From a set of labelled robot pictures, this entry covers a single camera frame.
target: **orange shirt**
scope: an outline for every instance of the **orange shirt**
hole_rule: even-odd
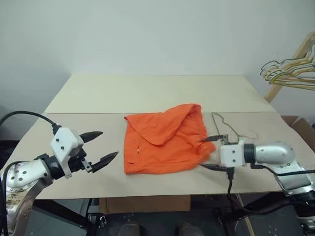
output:
[[[125,173],[165,174],[191,170],[216,147],[207,137],[201,106],[183,104],[162,113],[126,116]]]

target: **beige tabletop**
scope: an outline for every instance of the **beige tabletop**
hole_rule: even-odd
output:
[[[315,169],[314,152],[248,83],[244,76],[91,76],[73,75],[46,110],[46,116],[78,133],[103,131],[84,145],[92,163],[108,153],[119,151],[102,170],[92,174],[79,171],[69,179],[61,178],[46,188],[38,199],[73,199],[149,195],[226,193],[226,173],[202,167],[165,175],[125,175],[123,147],[128,113],[160,112],[182,103],[202,106],[209,135],[217,134],[210,112],[219,112],[246,143],[283,141],[294,148],[296,158],[306,169]],[[216,118],[220,132],[235,134]],[[22,138],[9,162],[30,161],[52,154],[51,126],[43,120]],[[218,163],[219,153],[210,162]],[[232,192],[270,192],[280,190],[266,170],[236,168]]]
[[[214,172],[202,167],[165,175],[125,175],[123,164],[126,114],[46,114],[64,127],[79,133],[93,130],[104,134],[84,145],[86,159],[93,163],[104,155],[119,151],[117,157],[105,168],[92,174],[79,171],[69,179],[61,178],[46,188],[38,199],[72,199],[97,197],[124,197],[149,195],[221,194],[226,193],[228,180],[225,173]],[[247,143],[284,141],[294,148],[296,158],[306,169],[315,169],[315,156],[308,145],[274,112],[268,113],[222,113],[230,123],[247,138]],[[215,134],[209,113],[203,114],[209,134]],[[220,119],[221,133],[229,133],[231,140],[235,135]],[[52,154],[49,143],[53,138],[51,126],[38,120],[16,147],[10,161],[30,161],[43,153]],[[218,152],[212,154],[213,163],[218,161]],[[247,167],[236,168],[232,192],[270,192],[280,190],[272,174],[266,170],[251,170]]]

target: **floor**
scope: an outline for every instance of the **floor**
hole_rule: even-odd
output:
[[[69,209],[84,215],[87,200],[56,200]],[[174,236],[181,222],[190,222],[202,229],[206,236],[223,236],[224,230],[213,212],[208,210],[192,210],[190,212],[156,212],[156,213],[125,213],[109,216],[110,223],[98,231],[98,236],[116,236],[120,226],[128,221],[138,221],[143,227],[145,236]],[[295,216],[294,209],[286,206],[268,215],[254,215],[250,221],[255,236],[302,236],[302,229]],[[244,220],[234,230],[237,236],[246,236]],[[26,236],[85,236],[85,231],[33,211]]]

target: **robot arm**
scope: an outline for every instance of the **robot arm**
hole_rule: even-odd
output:
[[[251,164],[253,169],[260,169],[267,164],[277,174],[303,171],[296,159],[291,146],[282,142],[264,145],[244,144],[240,139],[239,144],[222,145],[220,148],[221,165],[231,168]],[[275,176],[285,195],[291,196],[313,190],[313,183],[308,174]]]
[[[100,134],[102,132],[95,131],[78,135],[69,128],[59,127],[51,141],[54,156],[43,154],[31,162],[17,163],[6,170],[7,176],[2,177],[2,184],[6,184],[7,225],[11,235],[24,234],[35,198],[55,179],[69,178],[72,172],[83,169],[94,173],[114,159],[118,152],[101,158],[94,165],[86,161],[83,144]]]
[[[304,171],[296,159],[291,146],[282,142],[264,145],[245,144],[240,139],[238,144],[222,145],[220,148],[221,165],[226,168],[245,166],[263,169],[260,164],[267,164],[276,173],[276,181],[284,194],[292,202],[304,202],[305,205],[294,205],[301,226],[305,232],[315,232],[315,186],[308,174],[278,176],[291,172]]]

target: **metal table leg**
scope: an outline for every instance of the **metal table leg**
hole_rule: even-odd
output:
[[[33,208],[55,219],[67,222],[87,231],[88,236],[96,234],[97,226],[84,216],[56,203],[53,200],[35,200]]]
[[[263,210],[268,208],[271,205],[274,205],[275,203],[284,203],[288,201],[288,198],[283,194],[283,192],[272,192],[268,193],[267,195],[257,199],[256,201],[253,201],[244,208],[250,209],[250,210]],[[225,221],[229,220],[239,220],[246,216],[251,215],[249,212],[243,210],[243,209],[237,209],[231,213],[228,213],[224,216]]]
[[[231,213],[231,203],[225,195],[192,195],[192,209],[212,209],[219,223],[222,225],[226,236],[236,236],[234,231],[237,220],[225,220],[224,216]]]

